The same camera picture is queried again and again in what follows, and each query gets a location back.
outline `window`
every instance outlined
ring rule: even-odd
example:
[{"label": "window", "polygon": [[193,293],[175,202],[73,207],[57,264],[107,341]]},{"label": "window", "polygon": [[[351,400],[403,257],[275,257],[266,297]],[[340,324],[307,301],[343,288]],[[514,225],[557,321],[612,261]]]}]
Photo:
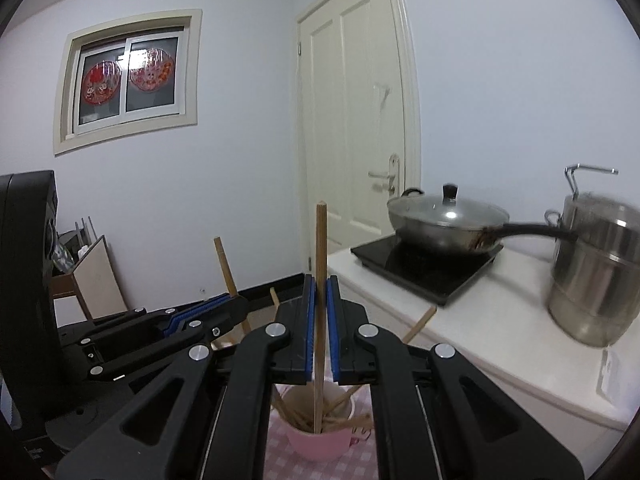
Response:
[{"label": "window", "polygon": [[71,34],[54,122],[56,155],[197,123],[202,12],[133,16]]}]

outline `wooden board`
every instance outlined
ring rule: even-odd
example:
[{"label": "wooden board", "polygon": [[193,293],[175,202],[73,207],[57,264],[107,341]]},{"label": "wooden board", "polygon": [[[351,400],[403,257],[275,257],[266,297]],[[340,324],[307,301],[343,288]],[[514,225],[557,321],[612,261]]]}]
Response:
[{"label": "wooden board", "polygon": [[126,312],[127,305],[116,282],[104,236],[89,248],[75,266],[76,295],[92,318]]}]

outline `pot handle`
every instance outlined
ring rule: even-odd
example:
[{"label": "pot handle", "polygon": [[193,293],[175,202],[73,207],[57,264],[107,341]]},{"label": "pot handle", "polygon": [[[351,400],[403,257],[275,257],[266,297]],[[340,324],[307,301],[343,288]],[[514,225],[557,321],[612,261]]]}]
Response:
[{"label": "pot handle", "polygon": [[[555,222],[551,219],[552,216],[558,217],[556,218]],[[546,220],[546,223],[549,225],[560,227],[562,225],[562,213],[559,211],[556,211],[555,209],[547,209],[545,211],[545,220]]]},{"label": "pot handle", "polygon": [[482,237],[490,236],[491,238],[518,235],[546,236],[567,242],[575,242],[578,239],[578,233],[575,231],[547,224],[504,224],[497,228],[485,228],[482,230],[482,235]]},{"label": "pot handle", "polygon": [[578,198],[578,195],[580,193],[580,191],[578,190],[578,183],[575,181],[575,170],[599,171],[600,173],[610,173],[613,175],[617,175],[619,173],[619,171],[615,168],[603,168],[601,166],[590,166],[588,164],[574,164],[573,166],[567,166],[566,168],[564,168],[564,177],[569,183],[569,187],[571,188],[574,200]]},{"label": "pot handle", "polygon": [[401,196],[409,196],[411,195],[411,193],[418,193],[418,194],[424,195],[424,191],[421,190],[419,187],[408,187],[407,189],[404,190],[404,193],[402,193]]},{"label": "pot handle", "polygon": [[455,202],[458,195],[458,186],[455,184],[445,184],[442,186],[442,202]]}]

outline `white counter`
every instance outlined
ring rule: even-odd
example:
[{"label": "white counter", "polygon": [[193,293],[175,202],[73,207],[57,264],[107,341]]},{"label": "white counter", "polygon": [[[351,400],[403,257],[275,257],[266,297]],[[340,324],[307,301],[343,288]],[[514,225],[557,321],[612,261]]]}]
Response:
[{"label": "white counter", "polygon": [[[363,267],[349,250],[332,254],[328,265],[340,284],[408,326],[430,305]],[[613,406],[596,392],[602,350],[569,338],[546,311],[550,265],[505,248],[484,276],[438,309],[422,334],[449,342],[482,370],[533,397],[624,431],[640,405],[640,322],[614,346],[624,384],[623,400]]]}]

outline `door handle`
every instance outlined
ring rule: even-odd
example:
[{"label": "door handle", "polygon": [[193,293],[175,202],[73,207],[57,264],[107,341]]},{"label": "door handle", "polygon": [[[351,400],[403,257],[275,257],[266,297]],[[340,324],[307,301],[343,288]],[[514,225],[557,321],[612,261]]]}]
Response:
[{"label": "door handle", "polygon": [[390,196],[396,194],[396,183],[395,180],[398,178],[400,167],[400,157],[398,157],[395,153],[389,157],[389,171],[388,172],[378,172],[378,171],[369,171],[367,174],[369,178],[379,178],[380,180],[386,180],[387,182],[382,185],[382,189],[386,189],[389,192]]},{"label": "door handle", "polygon": [[393,180],[395,175],[389,175],[388,173],[376,173],[375,171],[369,171],[370,178],[382,178],[384,180]]}]

